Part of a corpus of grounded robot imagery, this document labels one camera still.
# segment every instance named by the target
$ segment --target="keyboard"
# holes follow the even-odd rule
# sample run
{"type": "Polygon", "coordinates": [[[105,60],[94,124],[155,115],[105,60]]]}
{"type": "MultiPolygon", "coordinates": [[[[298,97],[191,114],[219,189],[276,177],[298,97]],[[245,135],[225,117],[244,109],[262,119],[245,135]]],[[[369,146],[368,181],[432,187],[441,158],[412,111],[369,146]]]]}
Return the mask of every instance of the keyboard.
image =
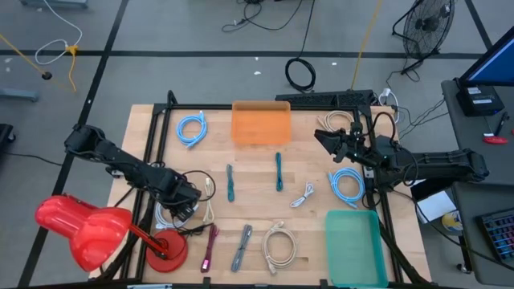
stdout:
{"type": "Polygon", "coordinates": [[[335,108],[369,105],[373,91],[316,92],[276,96],[275,100],[288,101],[290,104],[331,106],[335,108]]]}
{"type": "Polygon", "coordinates": [[[495,258],[502,262],[514,259],[514,208],[476,218],[495,258]]]}

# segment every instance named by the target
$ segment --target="coiled black cable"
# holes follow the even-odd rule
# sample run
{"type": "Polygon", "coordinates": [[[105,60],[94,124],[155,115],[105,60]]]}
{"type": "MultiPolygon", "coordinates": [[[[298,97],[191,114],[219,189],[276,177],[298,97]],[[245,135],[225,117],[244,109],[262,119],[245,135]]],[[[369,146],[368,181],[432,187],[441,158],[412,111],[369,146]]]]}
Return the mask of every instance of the coiled black cable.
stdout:
{"type": "Polygon", "coordinates": [[[308,16],[307,29],[305,30],[304,44],[302,45],[302,49],[297,57],[288,60],[288,62],[286,63],[286,67],[285,67],[286,79],[288,79],[289,84],[291,84],[291,86],[293,88],[295,88],[297,91],[302,92],[302,93],[311,91],[314,88],[314,84],[316,84],[316,70],[314,70],[314,66],[312,64],[310,64],[307,60],[300,58],[302,56],[302,54],[304,53],[305,42],[307,41],[308,28],[311,26],[312,11],[314,10],[314,2],[315,1],[316,0],[312,0],[311,12],[308,16]],[[294,62],[302,63],[307,68],[309,73],[311,74],[311,82],[308,85],[299,85],[299,84],[295,83],[294,81],[292,81],[291,76],[289,75],[289,67],[294,62]]]}

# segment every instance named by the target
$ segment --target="orange plastic tray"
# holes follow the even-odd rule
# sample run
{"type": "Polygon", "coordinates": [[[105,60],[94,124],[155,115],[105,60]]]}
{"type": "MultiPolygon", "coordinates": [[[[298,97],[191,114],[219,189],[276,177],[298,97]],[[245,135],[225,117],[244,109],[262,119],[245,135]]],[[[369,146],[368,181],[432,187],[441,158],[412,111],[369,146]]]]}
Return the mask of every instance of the orange plastic tray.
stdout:
{"type": "Polygon", "coordinates": [[[287,101],[235,101],[232,140],[238,145],[283,145],[291,141],[287,101]]]}

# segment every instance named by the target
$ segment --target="red lamp base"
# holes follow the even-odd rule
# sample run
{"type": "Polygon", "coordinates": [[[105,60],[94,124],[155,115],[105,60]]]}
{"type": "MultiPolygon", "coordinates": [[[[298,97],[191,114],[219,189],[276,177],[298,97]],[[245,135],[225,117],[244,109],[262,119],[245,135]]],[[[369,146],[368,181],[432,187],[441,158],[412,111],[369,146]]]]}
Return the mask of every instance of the red lamp base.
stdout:
{"type": "Polygon", "coordinates": [[[177,270],[187,258],[187,241],[176,230],[163,230],[153,236],[168,249],[168,258],[163,259],[147,247],[146,261],[155,270],[161,273],[177,270]]]}

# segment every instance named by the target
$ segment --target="blue cable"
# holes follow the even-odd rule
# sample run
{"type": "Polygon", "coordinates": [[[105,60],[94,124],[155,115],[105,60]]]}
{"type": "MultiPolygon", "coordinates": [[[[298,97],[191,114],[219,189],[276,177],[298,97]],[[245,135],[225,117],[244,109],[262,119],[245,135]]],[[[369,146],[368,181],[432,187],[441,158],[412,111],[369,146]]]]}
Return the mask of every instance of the blue cable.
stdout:
{"type": "Polygon", "coordinates": [[[186,116],[177,124],[177,136],[180,142],[182,142],[183,145],[186,145],[188,148],[193,147],[195,144],[197,144],[200,140],[203,139],[203,137],[207,134],[207,123],[205,118],[203,117],[203,112],[200,111],[199,116],[186,116]],[[202,126],[202,129],[200,130],[200,133],[195,137],[185,137],[182,134],[182,130],[184,130],[184,127],[186,124],[188,124],[191,121],[197,121],[202,126]]]}
{"type": "Polygon", "coordinates": [[[355,205],[356,201],[359,201],[364,195],[364,180],[362,176],[356,171],[354,168],[343,168],[338,170],[335,174],[328,173],[328,181],[330,181],[330,185],[332,186],[332,191],[336,194],[338,198],[340,198],[343,202],[347,203],[349,206],[352,206],[354,209],[357,208],[355,205]],[[352,177],[359,184],[359,193],[355,197],[346,197],[339,191],[339,187],[337,184],[339,183],[339,179],[342,177],[352,177]]]}
{"type": "Polygon", "coordinates": [[[226,176],[228,177],[228,201],[233,202],[235,199],[234,195],[234,179],[232,178],[232,166],[226,165],[226,176]]]}
{"type": "Polygon", "coordinates": [[[279,192],[284,188],[282,183],[282,155],[277,153],[275,155],[276,161],[276,191],[279,192]]]}

